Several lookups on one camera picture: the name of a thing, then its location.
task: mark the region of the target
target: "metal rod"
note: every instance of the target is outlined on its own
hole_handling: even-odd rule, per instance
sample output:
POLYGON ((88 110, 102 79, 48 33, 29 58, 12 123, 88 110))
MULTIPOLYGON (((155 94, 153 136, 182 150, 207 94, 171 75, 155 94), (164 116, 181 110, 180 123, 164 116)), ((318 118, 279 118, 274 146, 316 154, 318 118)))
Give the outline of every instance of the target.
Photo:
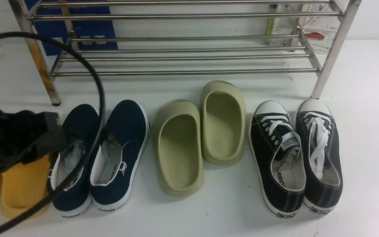
MULTIPOLYGON (((98 72, 99 76, 133 76, 133 75, 229 75, 249 73, 293 73, 317 72, 317 68, 282 68, 282 69, 239 69, 239 70, 200 70, 200 71, 141 71, 141 72, 98 72)), ((90 76, 89 72, 58 72, 54 76, 90 76)))
MULTIPOLYGON (((14 12, 15 19, 17 20, 20 30, 23 32, 34 33, 30 21, 26 18, 26 4, 23 0, 9 0, 10 6, 14 12)), ((61 104, 61 99, 59 98, 57 89, 55 88, 54 82, 48 73, 48 68, 46 66, 45 59, 43 58, 42 51, 40 50, 39 44, 34 39, 25 39, 27 46, 29 47, 30 54, 32 55, 33 61, 36 64, 36 68, 39 72, 40 78, 42 79, 43 85, 45 86, 48 96, 54 106, 59 106, 61 104)))
POLYGON ((246 39, 287 39, 298 38, 299 35, 271 35, 271 36, 209 36, 209 37, 144 37, 144 38, 79 38, 71 39, 78 42, 116 42, 116 41, 193 41, 193 40, 246 40, 246 39))
POLYGON ((298 26, 296 32, 299 33, 299 35, 301 35, 301 38, 299 39, 301 45, 306 46, 305 53, 311 55, 311 57, 309 58, 311 65, 321 71, 322 67, 320 61, 317 59, 317 56, 314 53, 314 49, 313 47, 311 47, 310 42, 308 42, 307 36, 302 31, 302 28, 298 26))
MULTIPOLYGON (((293 59, 310 57, 308 54, 276 54, 276 55, 248 55, 248 56, 205 56, 205 57, 152 57, 152 58, 86 58, 89 62, 114 61, 197 61, 197 60, 259 60, 259 59, 293 59)), ((60 62, 77 62, 75 58, 60 59, 60 62)))
MULTIPOLYGON (((67 45, 67 46, 70 45, 70 43, 71 43, 71 42, 70 42, 70 39, 71 39, 72 34, 75 34, 75 32, 74 32, 74 31, 71 31, 71 32, 69 33, 69 37, 68 37, 67 41, 65 42, 65 45, 67 45)), ((67 55, 68 55, 67 52, 65 52, 65 51, 62 50, 62 51, 58 54, 57 58, 55 59, 54 64, 52 65, 51 71, 50 71, 50 73, 49 73, 49 75, 52 77, 52 81, 55 81, 55 79, 57 79, 56 77, 53 76, 54 73, 59 72, 60 69, 61 69, 61 67, 62 67, 62 62, 60 62, 60 60, 61 60, 61 59, 64 59, 67 55)))
POLYGON ((343 46, 343 42, 346 39, 347 33, 349 32, 350 26, 352 25, 353 19, 355 18, 356 13, 358 12, 361 2, 362 0, 349 0, 346 9, 346 15, 344 17, 339 17, 339 29, 337 30, 337 33, 334 37, 334 41, 331 45, 330 51, 328 52, 327 59, 325 60, 324 65, 322 66, 321 73, 311 94, 311 98, 320 98, 322 90, 324 90, 325 84, 327 83, 328 77, 330 76, 334 63, 336 63, 341 47, 343 46))
POLYGON ((40 7, 42 3, 42 0, 39 0, 37 3, 35 3, 31 8, 30 10, 27 12, 26 16, 27 17, 31 17, 32 15, 34 15, 36 13, 36 10, 40 7))
POLYGON ((292 51, 305 50, 305 46, 297 47, 246 47, 246 48, 171 48, 171 49, 122 49, 122 50, 77 50, 79 54, 140 54, 140 53, 206 53, 206 52, 238 52, 238 51, 292 51))
MULTIPOLYGON (((304 4, 304 5, 302 5, 301 12, 307 12, 309 8, 310 8, 309 4, 304 4)), ((302 31, 302 28, 305 25, 305 20, 306 20, 305 17, 300 17, 300 18, 297 18, 295 20, 295 21, 297 21, 297 23, 296 23, 295 26, 301 26, 301 31, 302 31)), ((291 46, 298 46, 298 44, 299 44, 299 39, 298 38, 292 39, 291 46)))
POLYGON ((56 7, 89 7, 89 6, 117 6, 117 5, 186 5, 186 4, 306 4, 323 3, 330 4, 333 0, 167 0, 167 1, 106 1, 106 2, 46 2, 41 5, 44 8, 56 7))
POLYGON ((34 15, 31 21, 66 20, 137 20, 137 19, 210 19, 210 18, 250 18, 250 17, 312 17, 341 16, 340 12, 279 12, 279 13, 217 13, 217 14, 153 14, 153 15, 34 15))
MULTIPOLYGON (((59 0, 59 2, 60 3, 66 3, 67 1, 66 0, 59 0)), ((62 15, 71 15, 69 13, 68 7, 61 7, 61 12, 62 12, 62 15)), ((65 21, 65 27, 66 27, 66 30, 70 34, 70 38, 73 38, 73 39, 77 38, 77 35, 75 34, 75 29, 74 29, 74 25, 72 24, 72 21, 65 21)), ((71 47, 74 50, 78 50, 79 49, 78 42, 72 42, 71 47)))

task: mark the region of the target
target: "black cable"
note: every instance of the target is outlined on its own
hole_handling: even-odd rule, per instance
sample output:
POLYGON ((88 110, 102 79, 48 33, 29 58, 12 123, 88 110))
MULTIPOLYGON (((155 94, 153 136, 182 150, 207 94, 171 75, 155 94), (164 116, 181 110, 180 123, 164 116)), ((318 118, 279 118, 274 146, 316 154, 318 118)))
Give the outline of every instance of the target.
POLYGON ((41 42, 47 42, 51 45, 54 45, 58 48, 61 48, 62 50, 66 51, 67 53, 71 54, 73 57, 75 57, 80 63, 82 63, 87 70, 91 73, 93 76, 93 79, 96 83, 97 90, 99 91, 99 99, 100 99, 100 105, 99 105, 99 121, 98 121, 98 129, 96 137, 93 141, 93 144, 90 148, 89 152, 86 152, 86 154, 80 159, 77 166, 71 171, 71 173, 62 181, 62 183, 50 194, 46 196, 46 198, 43 198, 40 202, 38 202, 36 205, 31 207, 29 210, 25 211, 21 215, 15 217, 14 219, 0 225, 0 234, 13 228, 14 226, 18 225, 25 219, 33 216, 36 212, 38 212, 40 209, 44 208, 47 204, 49 204, 54 198, 56 198, 65 188, 66 186, 71 183, 73 178, 78 174, 78 172, 83 168, 84 164, 90 159, 90 156, 93 154, 93 152, 96 150, 96 147, 98 146, 99 137, 102 131, 103 122, 105 120, 105 93, 102 87, 102 82, 100 81, 99 76, 97 75, 94 68, 83 58, 81 57, 77 52, 70 49, 66 45, 63 45, 60 42, 57 42, 53 39, 50 39, 45 36, 39 36, 32 33, 26 33, 26 32, 6 32, 6 33, 0 33, 0 39, 4 38, 10 38, 10 37, 20 37, 20 38, 29 38, 29 39, 35 39, 40 40, 41 42))

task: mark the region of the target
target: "rack leg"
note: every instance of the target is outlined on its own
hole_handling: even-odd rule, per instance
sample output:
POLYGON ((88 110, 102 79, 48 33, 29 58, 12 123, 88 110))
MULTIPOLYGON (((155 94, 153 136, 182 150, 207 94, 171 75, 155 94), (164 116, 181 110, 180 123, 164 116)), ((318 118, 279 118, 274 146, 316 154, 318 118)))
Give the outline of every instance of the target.
MULTIPOLYGON (((23 32, 34 33, 32 25, 26 18, 27 8, 23 0, 9 0, 11 8, 14 12, 15 19, 17 20, 20 30, 23 32)), ((34 39, 26 39, 27 46, 29 47, 30 54, 32 55, 33 61, 36 64, 36 68, 40 74, 43 85, 48 92, 48 96, 51 99, 52 105, 59 106, 61 104, 61 99, 59 98, 57 89, 55 88, 52 78, 49 76, 49 70, 47 68, 45 59, 43 58, 42 51, 39 44, 34 39)))
POLYGON ((347 33, 349 32, 350 26, 352 25, 353 19, 358 12, 361 2, 362 0, 349 0, 346 14, 339 17, 339 30, 337 31, 331 49, 328 52, 327 59, 322 67, 322 71, 319 73, 317 83, 314 87, 313 93, 311 94, 311 98, 320 98, 322 90, 327 83, 328 77, 330 76, 331 70, 333 69, 334 63, 340 53, 343 42, 346 39, 347 33))

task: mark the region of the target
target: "shoe tongue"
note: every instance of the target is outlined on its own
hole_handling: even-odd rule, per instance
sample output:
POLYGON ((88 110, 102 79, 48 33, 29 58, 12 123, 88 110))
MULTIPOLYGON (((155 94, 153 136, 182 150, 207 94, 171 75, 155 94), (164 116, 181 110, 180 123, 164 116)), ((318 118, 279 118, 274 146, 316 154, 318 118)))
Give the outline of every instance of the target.
POLYGON ((275 161, 284 161, 290 153, 292 152, 300 152, 301 146, 295 138, 295 134, 293 132, 287 132, 282 136, 282 144, 277 151, 277 154, 274 158, 275 161))

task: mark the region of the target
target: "red car picture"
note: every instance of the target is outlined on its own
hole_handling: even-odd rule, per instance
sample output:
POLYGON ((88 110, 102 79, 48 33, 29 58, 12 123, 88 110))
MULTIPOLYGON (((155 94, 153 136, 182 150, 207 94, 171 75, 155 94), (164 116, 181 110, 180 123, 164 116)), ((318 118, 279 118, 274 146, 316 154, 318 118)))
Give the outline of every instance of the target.
POLYGON ((313 38, 313 39, 318 39, 318 40, 323 40, 325 38, 324 35, 317 33, 317 32, 308 33, 305 35, 307 36, 307 38, 313 38))

